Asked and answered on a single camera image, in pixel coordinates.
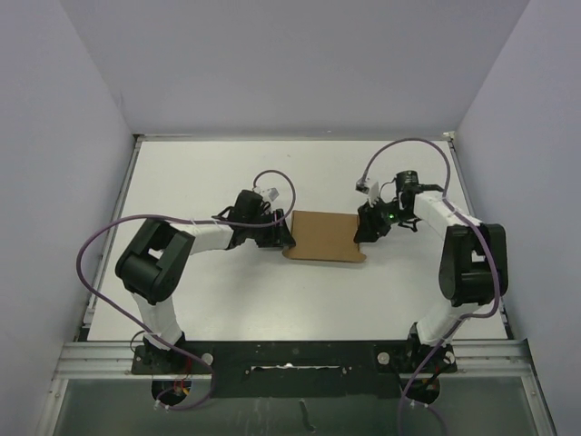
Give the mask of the brown cardboard box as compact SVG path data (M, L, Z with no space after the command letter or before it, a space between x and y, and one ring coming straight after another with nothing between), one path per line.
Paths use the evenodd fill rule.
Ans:
M356 214L294 211L290 233L295 246L282 254L296 261L364 263L367 256L354 242Z

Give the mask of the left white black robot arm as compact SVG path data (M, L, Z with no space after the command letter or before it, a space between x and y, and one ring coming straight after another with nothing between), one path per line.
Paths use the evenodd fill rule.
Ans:
M115 265L115 274L137 303L142 322L150 330L144 343L154 348L153 364L162 372L178 371L184 362L184 333L179 326L172 294L189 258L197 253L232 250L248 240L260 248L292 248L282 209L271 203L276 189L243 190L233 206L209 224L172 225L161 218L144 221Z

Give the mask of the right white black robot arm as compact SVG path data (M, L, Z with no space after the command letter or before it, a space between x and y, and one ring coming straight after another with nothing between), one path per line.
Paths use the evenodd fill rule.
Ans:
M398 173L394 184L395 197L386 202L378 183L356 182L356 190L367 200L358 208L354 242L374 243L394 225L415 233L419 223L442 240L438 286L443 302L413 325L418 339L403 350L409 368L421 372L436 360L434 347L449 342L464 321L492 315L480 313L481 307L497 310L508 288L507 235L502 225L463 213L443 187L421 183L415 171Z

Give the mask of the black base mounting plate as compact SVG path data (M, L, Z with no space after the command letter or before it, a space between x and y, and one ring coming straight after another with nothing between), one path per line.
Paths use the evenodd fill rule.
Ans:
M213 399L315 398L371 395L433 402L439 376L458 370L454 351L436 352L415 339L399 341L187 341L186 351L150 344L133 352L131 373L153 377L152 394L183 402L197 378L215 374Z

